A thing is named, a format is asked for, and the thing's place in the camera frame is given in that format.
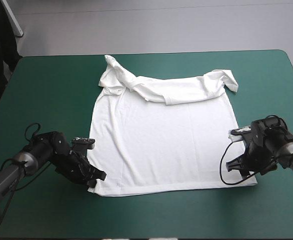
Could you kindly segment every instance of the white t-shirt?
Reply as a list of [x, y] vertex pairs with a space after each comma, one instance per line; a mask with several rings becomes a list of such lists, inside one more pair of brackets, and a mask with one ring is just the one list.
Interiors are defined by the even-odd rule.
[[[95, 148], [87, 157], [107, 176], [89, 191], [119, 197], [231, 187], [221, 182], [219, 163], [228, 131], [238, 128], [224, 89], [238, 90], [232, 72], [161, 80], [136, 77], [112, 56], [105, 60], [90, 128]], [[223, 162], [244, 150], [242, 142], [233, 144]], [[225, 164], [222, 174], [227, 182], [242, 179]], [[256, 183], [252, 177], [234, 187]]]

